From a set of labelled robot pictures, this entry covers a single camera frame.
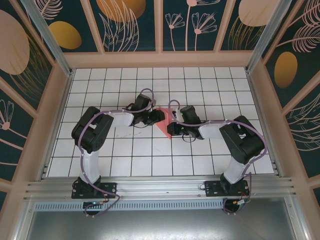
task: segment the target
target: perforated metal strip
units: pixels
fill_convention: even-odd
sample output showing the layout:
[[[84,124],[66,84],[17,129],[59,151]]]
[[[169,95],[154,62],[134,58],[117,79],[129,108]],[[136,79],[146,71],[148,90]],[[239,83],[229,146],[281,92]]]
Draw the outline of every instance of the perforated metal strip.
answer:
[[[95,206],[89,211],[104,210],[111,203]],[[84,202],[38,202],[35,212],[76,212],[83,211]],[[144,211],[144,210],[194,210],[222,209],[222,199],[203,200],[158,200],[158,201],[120,201],[110,211]]]

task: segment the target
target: grid floor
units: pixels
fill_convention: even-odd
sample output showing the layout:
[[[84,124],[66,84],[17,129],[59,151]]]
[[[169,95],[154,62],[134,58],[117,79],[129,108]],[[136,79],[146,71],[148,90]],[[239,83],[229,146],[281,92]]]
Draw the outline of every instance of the grid floor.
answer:
[[[144,88],[154,91],[156,106],[166,107],[176,99],[182,107],[193,105],[201,120],[244,115],[262,133],[243,67],[77,69],[47,177],[79,175],[80,151],[71,131],[88,107],[102,111],[121,109],[133,103]],[[109,131],[99,151],[99,170],[103,177],[220,175],[230,159],[223,139],[187,143],[181,136],[168,139],[156,125],[117,127]],[[255,162],[249,171],[273,174],[270,156]]]

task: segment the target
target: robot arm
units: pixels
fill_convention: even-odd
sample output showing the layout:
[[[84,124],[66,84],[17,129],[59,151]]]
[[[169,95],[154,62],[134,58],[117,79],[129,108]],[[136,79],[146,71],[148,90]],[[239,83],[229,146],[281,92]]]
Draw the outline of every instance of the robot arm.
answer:
[[[237,183],[243,179],[244,171],[250,164],[250,160],[265,149],[260,137],[248,127],[236,123],[204,124],[205,122],[200,120],[193,106],[186,106],[181,110],[176,109],[175,116],[187,126],[172,122],[167,127],[168,133],[172,136],[187,135],[199,140],[223,137],[231,153],[231,161],[220,177],[220,186],[226,194],[234,190],[238,191]],[[244,116],[235,118],[233,122],[255,129]]]
[[[134,103],[129,104],[124,110],[126,111],[110,111],[106,114],[98,116],[84,132],[81,139],[81,147],[83,148],[83,168],[89,181],[99,187],[101,176],[99,174],[99,149],[106,141],[108,132],[111,128],[134,126],[140,122],[145,125],[152,125],[165,119],[165,114],[160,110],[144,110],[137,113],[128,111],[143,110],[150,104],[151,99],[143,94],[139,94]],[[96,107],[89,107],[83,114],[79,122],[72,130],[71,136],[78,145],[79,138],[88,122],[100,110]],[[83,186],[83,191],[94,191],[88,185],[88,181],[83,173],[80,173],[78,183]]]

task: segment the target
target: red object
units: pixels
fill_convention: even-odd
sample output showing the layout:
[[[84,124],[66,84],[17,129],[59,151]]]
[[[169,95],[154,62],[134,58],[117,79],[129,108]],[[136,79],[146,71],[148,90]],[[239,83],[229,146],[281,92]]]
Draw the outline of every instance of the red object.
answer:
[[[157,110],[160,110],[164,113],[164,120],[157,122],[155,125],[169,138],[171,139],[171,135],[168,133],[167,126],[172,123],[172,116],[168,111],[168,108],[159,107]]]

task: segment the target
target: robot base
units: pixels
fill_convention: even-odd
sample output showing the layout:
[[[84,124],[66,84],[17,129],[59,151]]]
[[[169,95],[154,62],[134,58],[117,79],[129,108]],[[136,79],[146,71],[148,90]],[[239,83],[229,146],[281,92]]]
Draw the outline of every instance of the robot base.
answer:
[[[72,185],[72,199],[104,199],[102,192],[97,191],[91,187],[88,183],[84,182],[78,177],[78,182]],[[117,193],[117,183],[115,182],[101,182],[101,177],[95,181],[94,185],[106,192]],[[115,196],[108,195],[109,199],[116,198]]]
[[[249,195],[248,182],[246,180],[240,180],[226,192],[221,187],[221,181],[205,181],[204,190],[207,197],[237,197],[241,196],[241,192],[245,195]]]

